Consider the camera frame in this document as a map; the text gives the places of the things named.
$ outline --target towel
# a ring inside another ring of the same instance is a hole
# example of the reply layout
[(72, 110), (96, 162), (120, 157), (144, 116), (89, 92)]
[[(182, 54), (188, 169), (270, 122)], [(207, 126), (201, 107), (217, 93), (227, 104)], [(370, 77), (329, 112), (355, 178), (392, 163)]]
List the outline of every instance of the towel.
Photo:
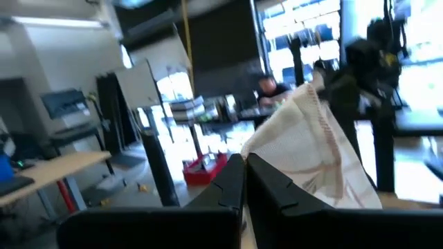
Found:
[(349, 140), (321, 102), (323, 77), (314, 73), (244, 144), (298, 186), (336, 208), (381, 208)]

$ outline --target red box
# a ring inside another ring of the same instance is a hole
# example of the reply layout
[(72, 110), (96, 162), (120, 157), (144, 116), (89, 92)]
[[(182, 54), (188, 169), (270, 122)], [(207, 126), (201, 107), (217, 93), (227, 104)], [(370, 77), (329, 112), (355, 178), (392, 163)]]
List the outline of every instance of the red box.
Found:
[(198, 159), (183, 169), (183, 175), (188, 185), (208, 185), (228, 162), (228, 156), (226, 154), (217, 154), (216, 163), (212, 170), (199, 170), (198, 172), (194, 172), (193, 167), (199, 166), (204, 156), (205, 155), (199, 156)]

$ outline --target wooden table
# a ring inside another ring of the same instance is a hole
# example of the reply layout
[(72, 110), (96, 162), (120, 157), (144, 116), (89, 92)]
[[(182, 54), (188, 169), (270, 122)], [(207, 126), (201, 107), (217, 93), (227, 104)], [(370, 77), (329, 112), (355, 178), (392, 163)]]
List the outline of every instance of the wooden table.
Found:
[(0, 207), (37, 192), (49, 219), (54, 219), (56, 217), (55, 212), (42, 188), (63, 179), (69, 194), (77, 206), (76, 208), (78, 210), (85, 210), (87, 208), (86, 204), (83, 201), (75, 179), (71, 175), (110, 157), (111, 154), (108, 151), (76, 152), (37, 163), (36, 166), (18, 173), (20, 176), (34, 179), (35, 182), (1, 197)]

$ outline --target man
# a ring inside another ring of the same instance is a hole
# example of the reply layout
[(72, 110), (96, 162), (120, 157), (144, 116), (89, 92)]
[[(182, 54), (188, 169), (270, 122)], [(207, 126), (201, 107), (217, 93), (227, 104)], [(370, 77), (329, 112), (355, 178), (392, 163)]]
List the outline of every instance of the man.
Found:
[(258, 78), (260, 90), (257, 101), (261, 107), (271, 106), (275, 103), (286, 100), (291, 89), (284, 84), (276, 84), (272, 75), (260, 75)]

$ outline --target yellow pole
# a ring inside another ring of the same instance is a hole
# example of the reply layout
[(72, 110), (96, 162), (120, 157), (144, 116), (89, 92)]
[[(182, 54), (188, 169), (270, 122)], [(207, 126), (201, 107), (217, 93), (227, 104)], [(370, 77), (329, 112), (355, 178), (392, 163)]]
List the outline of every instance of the yellow pole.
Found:
[(191, 35), (189, 32), (188, 5), (186, 3), (186, 0), (181, 0), (181, 11), (183, 14), (183, 22), (185, 25), (186, 47), (188, 49), (188, 58), (190, 63), (190, 68), (188, 71), (189, 81), (191, 83), (192, 94), (194, 94), (194, 70), (192, 69)]

